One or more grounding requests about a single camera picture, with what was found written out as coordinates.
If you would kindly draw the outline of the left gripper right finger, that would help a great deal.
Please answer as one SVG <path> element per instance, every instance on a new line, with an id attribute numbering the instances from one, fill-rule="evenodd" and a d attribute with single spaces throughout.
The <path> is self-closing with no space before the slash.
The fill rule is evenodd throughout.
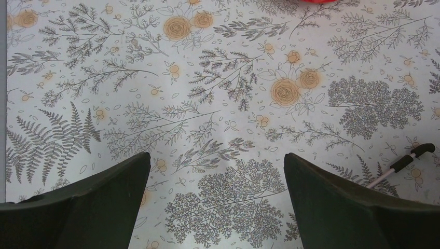
<path id="1" fill-rule="evenodd" d="M 439 206 L 388 196 L 284 157 L 304 248 L 439 248 Z"/>

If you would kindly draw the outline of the red tank top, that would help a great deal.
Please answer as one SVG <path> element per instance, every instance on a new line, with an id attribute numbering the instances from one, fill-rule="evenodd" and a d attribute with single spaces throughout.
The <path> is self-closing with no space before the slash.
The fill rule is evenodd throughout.
<path id="1" fill-rule="evenodd" d="M 338 0 L 300 0 L 301 2 L 312 3 L 312 4 L 327 4 L 337 2 Z"/>

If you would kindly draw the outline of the white board with black frame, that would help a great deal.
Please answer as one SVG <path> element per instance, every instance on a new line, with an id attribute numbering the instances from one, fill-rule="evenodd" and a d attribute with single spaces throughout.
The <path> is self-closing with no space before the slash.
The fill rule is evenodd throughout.
<path id="1" fill-rule="evenodd" d="M 424 153 L 434 153 L 434 152 L 435 152 L 435 145 L 432 143 L 425 143 L 417 146 L 416 148 L 410 151 L 410 154 L 407 154 L 398 161 L 394 162 L 386 172 L 384 172 L 378 178 L 374 179 L 371 183 L 369 183 L 366 186 L 366 188 L 372 189 L 373 187 L 384 181 L 392 173 L 398 173 L 400 170 L 411 164 L 415 158 L 419 158 Z"/>

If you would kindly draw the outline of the floral tablecloth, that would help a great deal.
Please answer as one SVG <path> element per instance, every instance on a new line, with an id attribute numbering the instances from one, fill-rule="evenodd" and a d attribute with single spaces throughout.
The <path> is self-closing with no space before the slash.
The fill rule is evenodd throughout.
<path id="1" fill-rule="evenodd" d="M 439 1 L 7 1 L 5 199 L 151 155 L 130 248 L 303 248 L 283 159 L 439 146 Z"/>

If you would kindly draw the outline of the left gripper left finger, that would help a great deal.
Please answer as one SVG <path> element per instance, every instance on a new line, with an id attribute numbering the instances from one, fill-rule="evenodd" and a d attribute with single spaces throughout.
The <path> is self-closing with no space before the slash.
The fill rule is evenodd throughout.
<path id="1" fill-rule="evenodd" d="M 139 153 L 93 176 L 1 204 L 1 248 L 128 248 L 150 173 Z"/>

